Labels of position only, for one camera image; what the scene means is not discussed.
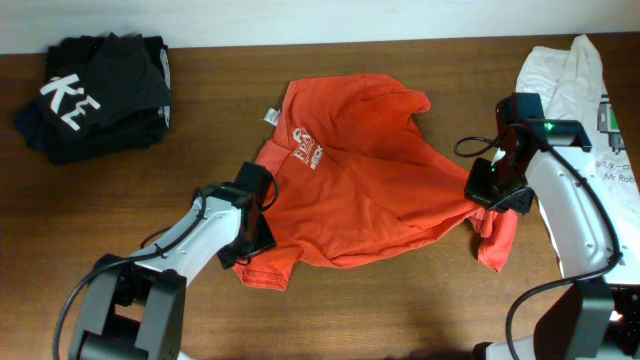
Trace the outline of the white printed t-shirt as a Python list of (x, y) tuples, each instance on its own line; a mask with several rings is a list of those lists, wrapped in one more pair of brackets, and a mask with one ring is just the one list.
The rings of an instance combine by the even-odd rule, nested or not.
[[(614, 285), (639, 282), (639, 190), (603, 79), (598, 50), (585, 35), (570, 49), (536, 46), (517, 78), (519, 92), (541, 97), (548, 132), (576, 120), (592, 144), (589, 152), (567, 139), (556, 150), (593, 187), (613, 222), (622, 257), (604, 279)], [(537, 154), (527, 171), (563, 277), (603, 268), (613, 247), (599, 213), (576, 179), (552, 156)]]

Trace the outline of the orange t-shirt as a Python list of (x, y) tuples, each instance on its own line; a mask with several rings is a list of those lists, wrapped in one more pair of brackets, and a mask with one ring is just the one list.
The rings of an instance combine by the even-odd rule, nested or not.
[(276, 182), (265, 217), (274, 249), (235, 267), (248, 287), (285, 290), (298, 263), (353, 268), (440, 240), (461, 223), (478, 261), (500, 271), (518, 219), (464, 195), (465, 169), (429, 145), (425, 93), (381, 74), (291, 81), (256, 161)]

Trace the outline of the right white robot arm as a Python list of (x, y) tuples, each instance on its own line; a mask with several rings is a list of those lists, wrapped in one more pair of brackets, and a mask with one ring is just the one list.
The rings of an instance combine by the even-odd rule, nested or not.
[(525, 213), (537, 199), (561, 265), (559, 280), (520, 295), (505, 340), (480, 343), (477, 359), (636, 359), (639, 248), (619, 234), (596, 178), (580, 123), (528, 119), (501, 124), (496, 162), (476, 153), (465, 195), (487, 210)]

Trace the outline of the black printed folded shirt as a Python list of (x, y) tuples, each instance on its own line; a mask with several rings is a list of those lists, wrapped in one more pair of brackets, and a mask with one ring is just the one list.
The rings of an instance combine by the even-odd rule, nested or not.
[(73, 143), (124, 118), (171, 104), (160, 36), (65, 38), (48, 48), (35, 103), (44, 123)]

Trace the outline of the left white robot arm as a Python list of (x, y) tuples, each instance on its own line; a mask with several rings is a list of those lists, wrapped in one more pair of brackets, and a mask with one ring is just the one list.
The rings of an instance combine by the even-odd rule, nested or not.
[(106, 254), (75, 286), (60, 312), (52, 355), (60, 356), (62, 328), (78, 296), (84, 298), (71, 359), (183, 359), (186, 292), (210, 262), (246, 265), (274, 248), (264, 213), (271, 181), (236, 180), (196, 191), (175, 225), (128, 257)]

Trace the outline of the dark navy folded shirt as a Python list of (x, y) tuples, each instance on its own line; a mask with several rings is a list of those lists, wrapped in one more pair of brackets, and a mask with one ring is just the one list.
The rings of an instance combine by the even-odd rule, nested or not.
[(129, 149), (147, 149), (164, 137), (170, 128), (170, 115), (162, 108), (142, 110), (109, 128), (65, 143), (31, 102), (15, 117), (14, 126), (31, 150), (45, 153), (52, 164), (64, 165)]

